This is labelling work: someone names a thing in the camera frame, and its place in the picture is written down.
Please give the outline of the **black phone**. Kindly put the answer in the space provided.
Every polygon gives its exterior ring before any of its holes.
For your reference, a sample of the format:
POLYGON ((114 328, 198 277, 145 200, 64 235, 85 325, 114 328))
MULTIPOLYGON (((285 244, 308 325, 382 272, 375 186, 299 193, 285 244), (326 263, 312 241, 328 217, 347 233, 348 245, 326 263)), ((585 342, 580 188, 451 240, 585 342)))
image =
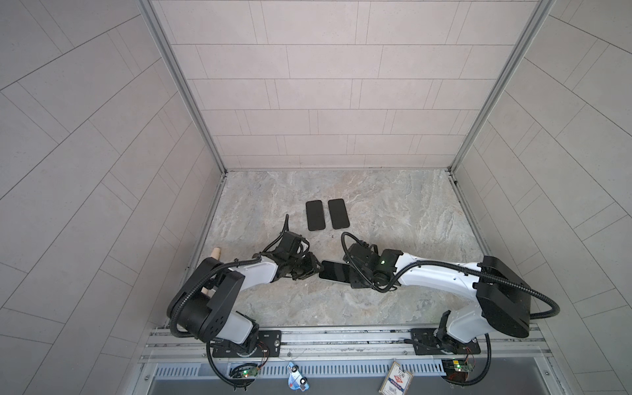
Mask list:
POLYGON ((322 267, 323 269, 319 273, 320 279, 347 284, 351 283, 351 267, 346 263, 322 261, 322 267))

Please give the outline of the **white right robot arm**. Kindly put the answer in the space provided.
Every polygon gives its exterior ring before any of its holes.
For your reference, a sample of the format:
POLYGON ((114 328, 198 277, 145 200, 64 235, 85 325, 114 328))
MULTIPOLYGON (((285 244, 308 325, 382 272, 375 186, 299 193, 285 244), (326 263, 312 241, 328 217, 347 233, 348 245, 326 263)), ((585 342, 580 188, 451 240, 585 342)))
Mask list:
POLYGON ((528 284, 497 257, 485 256, 480 263, 431 261, 400 250, 375 253, 354 243, 345 252, 345 263, 360 270, 359 277, 370 285, 385 287, 421 286, 445 291, 469 300, 462 309, 449 311, 439 326, 438 337, 470 342, 475 337, 497 331, 510 337, 526 338, 530 329, 530 294, 480 275, 499 277, 527 288, 528 284))

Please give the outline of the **purple-edged phone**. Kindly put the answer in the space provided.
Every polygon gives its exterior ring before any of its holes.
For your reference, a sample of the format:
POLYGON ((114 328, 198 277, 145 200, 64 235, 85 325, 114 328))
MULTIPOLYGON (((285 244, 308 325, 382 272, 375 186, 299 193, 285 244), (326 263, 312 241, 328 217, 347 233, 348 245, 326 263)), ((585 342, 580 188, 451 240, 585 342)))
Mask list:
POLYGON ((305 210, 309 231, 319 231, 326 228, 324 205, 321 200, 307 202, 305 204, 305 210))
POLYGON ((332 228, 334 228, 334 230, 347 229, 350 227, 347 206, 342 198, 329 200, 328 207, 332 228))

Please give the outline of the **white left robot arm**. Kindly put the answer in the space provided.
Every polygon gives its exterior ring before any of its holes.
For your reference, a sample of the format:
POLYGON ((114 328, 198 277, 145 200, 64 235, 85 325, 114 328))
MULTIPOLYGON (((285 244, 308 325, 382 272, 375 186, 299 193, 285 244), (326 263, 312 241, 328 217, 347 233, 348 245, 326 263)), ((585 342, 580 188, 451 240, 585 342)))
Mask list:
POLYGON ((234 311, 242 291, 289 277, 304 280, 324 270, 311 253, 257 253, 249 260, 222 263, 206 258, 176 293, 167 309, 171 335, 242 345, 257 332, 253 319, 234 311))

